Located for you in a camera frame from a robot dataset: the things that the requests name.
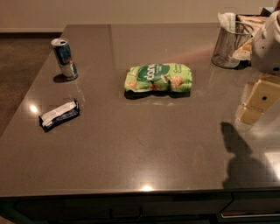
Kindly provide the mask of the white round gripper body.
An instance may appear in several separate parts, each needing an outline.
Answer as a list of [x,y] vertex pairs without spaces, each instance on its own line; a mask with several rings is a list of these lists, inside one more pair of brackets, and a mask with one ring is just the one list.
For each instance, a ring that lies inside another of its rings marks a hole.
[[280,74],[279,14],[273,12],[253,38],[251,65],[264,74]]

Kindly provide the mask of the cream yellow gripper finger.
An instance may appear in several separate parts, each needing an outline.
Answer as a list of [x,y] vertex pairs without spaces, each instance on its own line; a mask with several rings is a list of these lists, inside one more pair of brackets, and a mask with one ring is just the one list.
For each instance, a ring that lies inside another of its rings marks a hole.
[[238,107],[238,120],[241,123],[254,124],[264,113],[280,100],[280,78],[265,75],[255,82],[248,82]]

